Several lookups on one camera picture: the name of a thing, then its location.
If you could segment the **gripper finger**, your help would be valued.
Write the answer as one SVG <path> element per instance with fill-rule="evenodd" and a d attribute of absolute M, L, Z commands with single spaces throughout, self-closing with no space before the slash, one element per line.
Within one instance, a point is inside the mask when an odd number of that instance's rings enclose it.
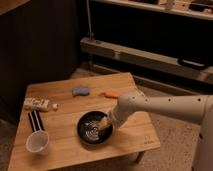
<path fill-rule="evenodd" d="M 98 121 L 98 124 L 106 124 L 108 122 L 108 117 L 103 116 L 100 121 Z"/>
<path fill-rule="evenodd" d="M 99 122 L 99 129 L 100 130 L 103 130 L 103 129 L 106 129 L 106 128 L 108 128 L 108 127 L 110 127 L 112 124 L 111 123 L 109 123 L 108 121 L 101 121 L 101 122 Z"/>

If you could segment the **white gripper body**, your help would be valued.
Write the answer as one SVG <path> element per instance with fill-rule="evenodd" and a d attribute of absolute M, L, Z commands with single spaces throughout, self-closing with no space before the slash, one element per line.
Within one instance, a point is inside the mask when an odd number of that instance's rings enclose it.
<path fill-rule="evenodd" d="M 120 128 L 125 122 L 125 117 L 117 108 L 113 108 L 108 113 L 108 123 L 112 124 L 114 128 Z"/>

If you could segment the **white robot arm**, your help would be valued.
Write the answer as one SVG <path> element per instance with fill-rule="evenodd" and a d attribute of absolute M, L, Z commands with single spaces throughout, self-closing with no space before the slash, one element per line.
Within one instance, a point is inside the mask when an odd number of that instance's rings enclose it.
<path fill-rule="evenodd" d="M 201 123 L 212 107 L 213 95 L 150 97 L 140 91 L 128 92 L 118 97 L 108 116 L 98 122 L 98 128 L 104 130 L 113 126 L 118 129 L 138 111 Z"/>

